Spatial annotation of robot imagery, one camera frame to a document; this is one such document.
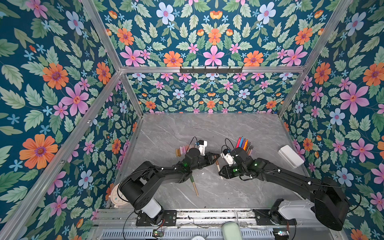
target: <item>floral wallpaper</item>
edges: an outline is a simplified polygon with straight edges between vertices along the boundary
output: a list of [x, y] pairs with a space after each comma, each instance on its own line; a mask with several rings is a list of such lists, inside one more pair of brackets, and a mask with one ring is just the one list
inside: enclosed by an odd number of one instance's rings
[[284, 114], [309, 174], [346, 187], [353, 240], [384, 237], [382, 0], [354, 1]]
[[[115, 70], [79, 1], [2, 1], [0, 30], [2, 228]], [[119, 83], [19, 239], [85, 239], [136, 118]]]
[[298, 66], [337, 3], [110, 0], [96, 7], [126, 66]]

